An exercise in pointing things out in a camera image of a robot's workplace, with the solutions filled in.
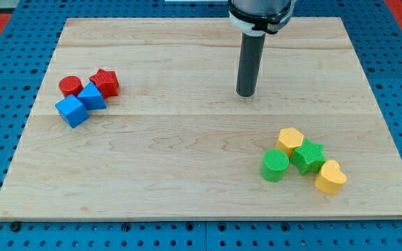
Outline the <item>grey robot arm flange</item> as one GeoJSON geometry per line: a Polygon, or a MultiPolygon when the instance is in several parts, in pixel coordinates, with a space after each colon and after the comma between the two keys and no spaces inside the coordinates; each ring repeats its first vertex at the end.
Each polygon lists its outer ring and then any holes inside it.
{"type": "Polygon", "coordinates": [[[230,21],[247,36],[276,34],[290,21],[297,0],[229,0],[230,21]]]}

